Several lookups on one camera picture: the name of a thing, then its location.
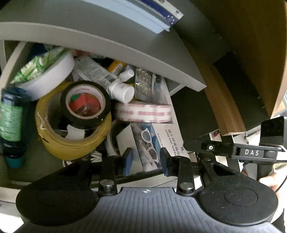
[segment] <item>sunglasses box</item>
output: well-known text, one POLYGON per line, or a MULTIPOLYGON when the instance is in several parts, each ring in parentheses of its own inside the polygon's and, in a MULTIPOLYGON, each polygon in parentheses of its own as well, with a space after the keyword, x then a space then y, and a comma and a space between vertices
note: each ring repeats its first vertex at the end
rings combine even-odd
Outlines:
POLYGON ((159 155, 162 147, 171 156, 190 158, 183 147, 179 127, 175 124, 132 122, 116 139, 121 155, 127 147, 134 151, 130 174, 160 170, 162 166, 159 155))

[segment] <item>dark blue bottle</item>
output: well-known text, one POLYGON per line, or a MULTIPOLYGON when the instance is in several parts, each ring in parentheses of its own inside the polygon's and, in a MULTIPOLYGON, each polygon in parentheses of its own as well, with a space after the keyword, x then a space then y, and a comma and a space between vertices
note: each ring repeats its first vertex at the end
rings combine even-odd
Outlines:
POLYGON ((0 135, 3 155, 9 167, 19 168, 29 142, 27 113, 31 98, 21 88, 10 86, 1 91, 0 135))

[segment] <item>sunglasses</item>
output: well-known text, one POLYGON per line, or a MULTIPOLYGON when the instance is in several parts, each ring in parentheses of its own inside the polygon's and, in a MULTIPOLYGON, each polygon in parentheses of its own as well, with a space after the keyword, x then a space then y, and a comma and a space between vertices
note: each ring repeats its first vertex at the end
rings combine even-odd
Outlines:
POLYGON ((150 132, 147 128, 141 132, 141 137, 146 143, 151 144, 151 146, 148 148, 148 153, 150 154, 152 159, 158 163, 158 155, 156 153, 154 145, 152 144, 152 136, 150 135, 150 132))

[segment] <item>metal screw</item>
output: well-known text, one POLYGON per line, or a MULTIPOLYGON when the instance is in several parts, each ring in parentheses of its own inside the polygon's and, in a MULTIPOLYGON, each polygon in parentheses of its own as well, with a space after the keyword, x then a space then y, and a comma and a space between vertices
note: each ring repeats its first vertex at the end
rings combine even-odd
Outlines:
POLYGON ((109 193, 110 191, 112 191, 113 185, 114 185, 114 181, 112 180, 101 180, 100 181, 100 185, 103 187, 103 191, 105 193, 109 193))
POLYGON ((180 191, 183 193, 191 193, 193 190, 193 184, 190 182, 183 182, 179 185, 180 191))

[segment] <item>red object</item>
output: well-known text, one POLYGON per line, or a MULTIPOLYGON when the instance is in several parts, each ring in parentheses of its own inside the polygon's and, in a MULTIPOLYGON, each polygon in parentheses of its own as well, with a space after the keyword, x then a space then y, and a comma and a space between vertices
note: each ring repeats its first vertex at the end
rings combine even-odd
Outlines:
POLYGON ((74 113, 78 112, 80 108, 83 108, 91 112, 90 114, 94 115, 100 111, 101 104, 95 96, 83 93, 78 99, 69 103, 69 107, 74 113))

